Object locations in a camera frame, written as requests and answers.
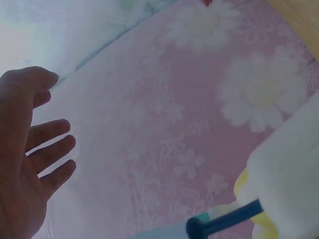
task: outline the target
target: pink sheet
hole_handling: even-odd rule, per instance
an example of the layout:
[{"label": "pink sheet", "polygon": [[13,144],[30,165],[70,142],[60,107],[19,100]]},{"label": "pink sheet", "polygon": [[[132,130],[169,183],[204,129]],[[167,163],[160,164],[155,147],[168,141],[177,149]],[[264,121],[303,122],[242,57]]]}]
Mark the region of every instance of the pink sheet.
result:
[{"label": "pink sheet", "polygon": [[124,239],[234,201],[250,152],[319,89],[319,67],[264,0],[227,2],[180,0],[36,110],[34,124],[68,119],[77,139],[36,238]]}]

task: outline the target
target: red object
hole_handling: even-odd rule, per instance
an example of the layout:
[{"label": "red object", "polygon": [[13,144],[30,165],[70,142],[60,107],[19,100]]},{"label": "red object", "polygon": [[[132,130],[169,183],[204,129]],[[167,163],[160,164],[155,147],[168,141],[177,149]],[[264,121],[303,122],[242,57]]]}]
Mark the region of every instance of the red object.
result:
[{"label": "red object", "polygon": [[213,0],[201,0],[206,6],[209,6]]}]

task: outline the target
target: hand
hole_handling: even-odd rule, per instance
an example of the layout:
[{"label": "hand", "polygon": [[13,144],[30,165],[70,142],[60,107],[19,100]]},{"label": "hand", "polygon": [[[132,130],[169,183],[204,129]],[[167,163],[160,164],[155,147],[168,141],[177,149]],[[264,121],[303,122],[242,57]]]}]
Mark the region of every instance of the hand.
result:
[{"label": "hand", "polygon": [[73,136],[26,155],[70,130],[66,120],[30,127],[34,108],[47,103],[58,76],[39,67],[6,72],[0,78],[0,238],[30,239],[40,229],[46,204],[75,170],[70,160],[50,174],[38,174],[69,153]]}]

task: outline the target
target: wooden surface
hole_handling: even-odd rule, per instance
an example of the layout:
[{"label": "wooden surface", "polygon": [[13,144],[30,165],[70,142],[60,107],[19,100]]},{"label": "wooden surface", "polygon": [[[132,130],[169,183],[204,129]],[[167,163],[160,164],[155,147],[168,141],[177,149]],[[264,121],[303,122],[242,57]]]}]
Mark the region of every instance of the wooden surface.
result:
[{"label": "wooden surface", "polygon": [[267,0],[319,62],[319,0]]}]

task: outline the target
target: blue handle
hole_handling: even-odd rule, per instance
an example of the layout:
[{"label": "blue handle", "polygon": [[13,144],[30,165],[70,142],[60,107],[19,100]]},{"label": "blue handle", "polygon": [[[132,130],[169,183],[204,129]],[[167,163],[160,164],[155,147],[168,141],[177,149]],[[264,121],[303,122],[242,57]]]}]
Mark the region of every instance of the blue handle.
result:
[{"label": "blue handle", "polygon": [[255,200],[207,223],[202,223],[197,218],[190,218],[186,223],[186,232],[189,239],[207,239],[211,234],[239,224],[262,212],[263,208],[259,200]]}]

